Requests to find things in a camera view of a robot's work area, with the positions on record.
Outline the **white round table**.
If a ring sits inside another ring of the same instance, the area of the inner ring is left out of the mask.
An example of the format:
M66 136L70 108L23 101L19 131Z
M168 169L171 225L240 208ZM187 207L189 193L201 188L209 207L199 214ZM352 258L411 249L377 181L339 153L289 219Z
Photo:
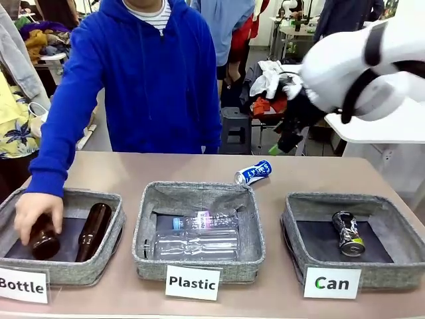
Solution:
M58 53L52 56L41 56L35 65L36 70L48 70L54 83L58 86L62 80L63 65L67 61L66 53Z

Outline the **grey fabric basket Can sign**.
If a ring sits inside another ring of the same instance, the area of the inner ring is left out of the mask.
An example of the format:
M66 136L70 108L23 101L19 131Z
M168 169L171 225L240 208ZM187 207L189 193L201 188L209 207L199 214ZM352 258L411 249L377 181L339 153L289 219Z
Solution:
M332 216L352 213L365 252L348 257L339 248ZM412 290L425 276L425 240L388 199L349 193L290 193L280 219L301 285L308 267L361 269L359 288Z

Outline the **red garment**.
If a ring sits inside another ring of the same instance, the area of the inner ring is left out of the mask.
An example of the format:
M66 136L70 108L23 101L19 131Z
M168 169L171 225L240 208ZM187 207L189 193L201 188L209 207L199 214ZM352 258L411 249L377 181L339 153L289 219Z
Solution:
M232 33L228 62L241 62L248 56L249 42L257 36L258 25L259 18L251 16Z

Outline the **person in dark jacket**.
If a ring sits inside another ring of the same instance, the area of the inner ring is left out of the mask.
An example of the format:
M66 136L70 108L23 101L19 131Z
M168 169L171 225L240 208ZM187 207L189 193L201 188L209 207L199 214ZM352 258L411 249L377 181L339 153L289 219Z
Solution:
M376 21L384 11L384 0L325 0L313 42L333 33L358 31L365 21Z

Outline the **clear plastic bottle black cap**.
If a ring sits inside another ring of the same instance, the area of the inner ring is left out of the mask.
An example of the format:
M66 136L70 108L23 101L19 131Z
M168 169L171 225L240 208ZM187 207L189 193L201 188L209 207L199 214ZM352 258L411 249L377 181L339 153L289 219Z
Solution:
M164 230L145 240L143 257L159 261L236 261L239 243L235 229Z

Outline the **person in blue hoodie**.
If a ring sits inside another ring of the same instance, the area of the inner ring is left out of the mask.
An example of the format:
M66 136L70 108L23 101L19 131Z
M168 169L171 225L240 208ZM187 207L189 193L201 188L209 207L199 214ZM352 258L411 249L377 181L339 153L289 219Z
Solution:
M124 0L102 0L73 30L42 127L40 160L72 160L101 90L115 152L217 152L221 125L209 27L184 0L166 0L164 10L137 17Z

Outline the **crushed black drink can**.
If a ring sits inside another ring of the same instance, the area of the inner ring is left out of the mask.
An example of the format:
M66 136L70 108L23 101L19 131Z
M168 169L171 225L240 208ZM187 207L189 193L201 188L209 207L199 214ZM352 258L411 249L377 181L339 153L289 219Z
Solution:
M339 211L333 214L332 222L340 237L341 253L348 257L361 256L365 252L365 245L359 235L355 216L348 211Z

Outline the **grey fabric basket Plastic sign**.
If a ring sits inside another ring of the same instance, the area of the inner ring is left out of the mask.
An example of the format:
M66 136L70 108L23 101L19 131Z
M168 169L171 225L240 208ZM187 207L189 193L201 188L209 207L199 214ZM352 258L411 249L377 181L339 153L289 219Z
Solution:
M239 255L236 261L159 261L143 257L143 245L158 231L172 230L174 217L194 216L197 211L230 213L239 220ZM255 281L266 254L260 214L253 190L245 185L155 181L145 188L131 252L137 275L145 280L166 279L167 266L219 270L226 284Z

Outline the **clothes pile orange and white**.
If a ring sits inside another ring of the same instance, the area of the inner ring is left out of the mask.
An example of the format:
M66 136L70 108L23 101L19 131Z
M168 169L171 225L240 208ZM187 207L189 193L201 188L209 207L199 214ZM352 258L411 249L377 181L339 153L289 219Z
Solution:
M242 110L255 118L282 114L287 102L302 90L301 64L261 60L251 66L242 83Z

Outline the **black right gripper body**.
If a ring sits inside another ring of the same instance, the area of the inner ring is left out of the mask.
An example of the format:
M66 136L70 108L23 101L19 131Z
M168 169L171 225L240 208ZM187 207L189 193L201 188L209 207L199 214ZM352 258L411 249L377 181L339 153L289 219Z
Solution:
M287 100L284 117L278 127L278 149L284 153L292 151L302 141L301 131L304 128L314 126L326 115L311 102L308 93L308 90L302 88L293 99Z

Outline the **brown glass bottle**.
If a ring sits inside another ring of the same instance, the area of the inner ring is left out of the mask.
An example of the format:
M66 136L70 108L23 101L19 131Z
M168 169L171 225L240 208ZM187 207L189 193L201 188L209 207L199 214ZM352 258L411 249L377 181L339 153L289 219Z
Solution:
M95 203L88 214L78 238L75 262L82 263L93 257L102 242L112 216L112 209L105 203Z
M29 239L31 254L36 260L50 259L60 249L60 241L50 215L41 214L31 228Z

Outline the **white sign reading Plastic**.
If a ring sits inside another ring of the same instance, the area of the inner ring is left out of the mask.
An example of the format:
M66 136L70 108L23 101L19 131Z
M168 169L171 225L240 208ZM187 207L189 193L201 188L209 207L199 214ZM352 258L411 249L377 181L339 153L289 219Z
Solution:
M220 271L167 266L165 295L195 300L217 301Z

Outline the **person in yellow floral shirt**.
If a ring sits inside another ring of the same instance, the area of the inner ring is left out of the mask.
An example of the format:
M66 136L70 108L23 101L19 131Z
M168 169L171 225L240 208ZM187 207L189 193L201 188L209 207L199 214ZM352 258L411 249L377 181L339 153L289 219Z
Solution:
M29 178L29 163L39 152L30 102L50 109L24 41L0 4L0 203Z

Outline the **clear bottle with pink label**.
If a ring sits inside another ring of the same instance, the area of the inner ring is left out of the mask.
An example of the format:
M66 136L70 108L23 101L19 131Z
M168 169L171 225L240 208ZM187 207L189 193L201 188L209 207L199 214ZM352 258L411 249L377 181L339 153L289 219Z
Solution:
M238 230L239 220L235 210L230 213L211 213L210 211L197 211L194 216L174 217L172 230L210 230L234 229Z

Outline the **person in light blue shirt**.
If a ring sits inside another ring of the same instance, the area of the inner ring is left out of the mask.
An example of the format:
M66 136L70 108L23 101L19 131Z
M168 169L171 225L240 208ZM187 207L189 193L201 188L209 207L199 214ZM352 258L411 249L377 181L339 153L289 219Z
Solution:
M216 66L227 63L232 32L239 29L253 14L255 0L191 0L207 22L213 39Z

